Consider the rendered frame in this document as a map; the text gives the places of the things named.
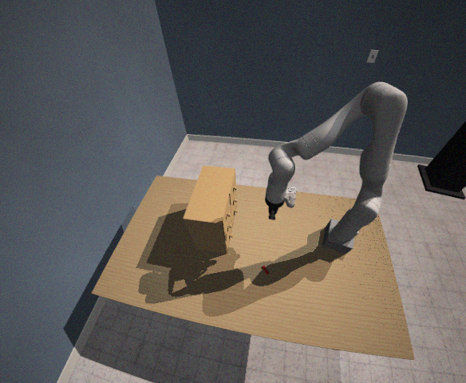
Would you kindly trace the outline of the small wooden chest of drawers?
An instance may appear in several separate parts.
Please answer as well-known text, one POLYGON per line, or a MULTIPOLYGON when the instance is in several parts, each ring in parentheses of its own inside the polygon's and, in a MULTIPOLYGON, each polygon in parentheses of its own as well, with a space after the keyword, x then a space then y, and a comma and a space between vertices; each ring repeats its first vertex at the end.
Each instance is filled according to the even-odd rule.
POLYGON ((223 217, 234 172, 234 168, 202 167, 183 217, 199 250, 227 254, 223 217))

